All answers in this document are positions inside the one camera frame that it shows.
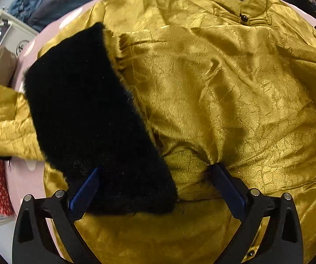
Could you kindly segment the pink polka dot bedsheet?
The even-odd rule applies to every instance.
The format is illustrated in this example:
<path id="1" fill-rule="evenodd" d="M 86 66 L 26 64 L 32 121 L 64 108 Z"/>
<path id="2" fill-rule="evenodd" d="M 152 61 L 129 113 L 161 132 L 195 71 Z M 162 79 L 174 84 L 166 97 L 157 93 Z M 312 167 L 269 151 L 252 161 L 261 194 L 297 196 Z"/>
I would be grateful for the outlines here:
<path id="1" fill-rule="evenodd" d="M 92 0 L 80 7 L 65 14 L 58 20 L 52 22 L 42 32 L 36 35 L 28 44 L 25 44 L 23 50 L 18 55 L 18 63 L 12 81 L 12 87 L 21 92 L 23 85 L 24 71 L 37 58 L 37 54 L 47 41 L 52 39 L 61 29 L 70 24 L 76 17 L 94 6 L 98 1 Z M 44 197 L 45 189 L 43 186 L 43 170 L 45 163 L 42 161 L 24 160 L 13 157 L 10 161 L 10 167 L 6 169 L 6 180 L 8 181 L 9 195 L 16 213 L 20 210 L 22 199 L 27 194 L 36 197 Z"/>

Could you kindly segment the red floral folded cloth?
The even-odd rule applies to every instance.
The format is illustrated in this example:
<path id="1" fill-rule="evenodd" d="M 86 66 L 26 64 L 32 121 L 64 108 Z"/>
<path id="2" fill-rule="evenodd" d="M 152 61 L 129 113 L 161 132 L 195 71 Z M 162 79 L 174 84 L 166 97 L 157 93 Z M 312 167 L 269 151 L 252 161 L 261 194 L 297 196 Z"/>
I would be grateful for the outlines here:
<path id="1" fill-rule="evenodd" d="M 0 160 L 0 215 L 13 216 L 14 210 L 11 204 L 6 183 L 5 163 Z"/>

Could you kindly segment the white machine with panel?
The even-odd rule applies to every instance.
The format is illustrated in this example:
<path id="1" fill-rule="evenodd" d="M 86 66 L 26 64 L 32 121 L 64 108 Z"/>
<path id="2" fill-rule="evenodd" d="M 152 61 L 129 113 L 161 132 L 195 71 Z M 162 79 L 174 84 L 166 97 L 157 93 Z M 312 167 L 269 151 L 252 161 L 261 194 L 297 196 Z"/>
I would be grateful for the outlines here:
<path id="1" fill-rule="evenodd" d="M 27 44 L 38 34 L 39 32 L 21 20 L 3 9 L 0 10 L 0 47 L 5 47 L 19 56 Z"/>

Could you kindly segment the gold satin jacket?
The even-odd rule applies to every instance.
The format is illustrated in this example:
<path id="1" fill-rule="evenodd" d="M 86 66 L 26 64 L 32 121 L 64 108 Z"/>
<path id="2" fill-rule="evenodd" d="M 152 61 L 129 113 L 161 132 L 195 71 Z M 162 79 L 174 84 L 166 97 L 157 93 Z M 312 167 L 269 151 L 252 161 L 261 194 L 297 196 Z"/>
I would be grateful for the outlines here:
<path id="1" fill-rule="evenodd" d="M 76 227 L 102 263 L 212 263 L 239 223 L 210 166 L 290 193 L 316 255 L 316 30 L 280 0 L 103 0 L 0 84 L 0 157 L 48 196 L 99 170 Z"/>

